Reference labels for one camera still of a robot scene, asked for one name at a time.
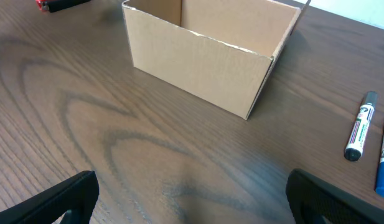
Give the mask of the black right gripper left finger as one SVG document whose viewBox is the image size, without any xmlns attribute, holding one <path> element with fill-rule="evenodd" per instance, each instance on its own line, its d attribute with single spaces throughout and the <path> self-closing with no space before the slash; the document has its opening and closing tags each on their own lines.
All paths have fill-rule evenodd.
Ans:
<svg viewBox="0 0 384 224">
<path fill-rule="evenodd" d="M 99 196 L 95 172 L 84 170 L 73 177 L 0 212 L 0 223 L 89 224 Z"/>
</svg>

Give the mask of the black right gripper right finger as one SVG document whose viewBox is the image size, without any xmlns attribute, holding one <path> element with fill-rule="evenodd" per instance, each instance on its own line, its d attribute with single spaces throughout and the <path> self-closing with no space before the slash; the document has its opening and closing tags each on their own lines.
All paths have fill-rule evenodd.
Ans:
<svg viewBox="0 0 384 224">
<path fill-rule="evenodd" d="M 290 173 L 286 196 L 296 223 L 384 223 L 384 210 L 302 169 Z"/>
</svg>

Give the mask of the brown cardboard box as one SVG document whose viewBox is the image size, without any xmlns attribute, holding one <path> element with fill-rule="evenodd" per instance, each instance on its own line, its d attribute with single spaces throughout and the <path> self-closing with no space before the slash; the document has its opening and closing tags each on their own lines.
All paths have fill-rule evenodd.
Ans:
<svg viewBox="0 0 384 224">
<path fill-rule="evenodd" d="M 270 0 L 129 0 L 134 67 L 247 119 L 305 12 Z"/>
</svg>

